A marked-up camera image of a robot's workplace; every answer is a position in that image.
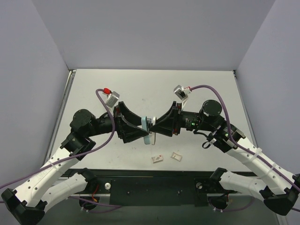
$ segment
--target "white arm segment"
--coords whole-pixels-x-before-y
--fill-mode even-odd
[[[46,213],[52,206],[68,198],[70,195],[83,191],[86,185],[85,178],[81,174],[76,173],[64,182],[49,188],[41,199],[43,202],[47,202],[44,212]]]
[[[252,172],[254,172],[260,179],[262,179],[269,189],[276,195],[285,194],[285,188],[291,188],[291,184],[280,177],[273,168],[269,168],[262,160],[257,158],[257,155],[267,160],[274,168],[278,169],[284,176],[286,176],[292,183],[294,183],[293,174],[282,169],[275,164],[271,159],[262,153],[260,148],[256,148],[247,138],[241,138],[238,141],[241,146],[250,149],[255,155],[251,155],[243,149],[231,149],[227,152],[228,155],[236,158]]]
[[[65,148],[58,148],[48,162],[42,166],[42,168],[49,164],[53,164],[60,159],[66,158],[69,155],[70,152]],[[33,175],[26,182],[16,188],[17,193],[15,196],[20,200],[20,202],[26,201],[27,207],[35,207],[51,185],[70,167],[74,166],[78,162],[79,160],[77,158],[73,158]]]
[[[244,177],[227,171],[221,176],[219,183],[226,190],[234,190],[263,201],[263,197],[259,191],[264,190],[266,184],[262,180]]]

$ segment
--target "light blue object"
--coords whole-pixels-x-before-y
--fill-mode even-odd
[[[141,122],[142,122],[142,129],[143,130],[147,130],[147,116],[144,116],[141,118]],[[144,143],[145,144],[150,144],[150,137],[149,135],[144,137]]]

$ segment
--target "white work surface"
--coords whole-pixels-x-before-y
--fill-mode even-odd
[[[88,109],[96,117],[105,113],[95,90],[110,88],[120,94],[129,110],[139,116],[159,118],[166,113],[173,101],[180,99],[173,93],[178,85],[194,87],[207,84],[214,87],[223,98],[230,121],[251,140],[250,130],[242,106],[238,88],[229,71],[170,71],[170,70],[105,70],[78,69],[61,118],[54,142],[55,151],[70,133],[70,122],[79,109]],[[204,101],[217,97],[209,89],[194,90],[185,106],[185,111],[198,112]],[[109,134],[92,137],[101,145]],[[122,170],[169,170],[169,171],[214,171],[218,167],[230,171],[250,171],[236,159],[211,146],[201,147],[206,139],[185,129],[178,136],[156,136],[156,144],[145,145],[140,138],[124,144],[117,132],[104,148],[87,155],[73,168],[122,169]],[[171,158],[176,152],[182,155],[181,162]],[[153,164],[151,157],[163,155],[164,160]]]

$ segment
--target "red wire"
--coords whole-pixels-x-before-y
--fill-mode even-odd
[[[97,199],[94,198],[94,194],[98,191],[98,189],[99,189],[99,185],[97,185],[96,190],[95,190],[94,193],[92,194],[92,199],[93,199],[95,202],[98,202]]]

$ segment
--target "white knob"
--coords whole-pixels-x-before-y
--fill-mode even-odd
[[[105,189],[106,190],[109,190],[109,189],[111,189],[111,184],[110,183],[106,183],[105,185],[104,185],[104,187],[105,187]]]

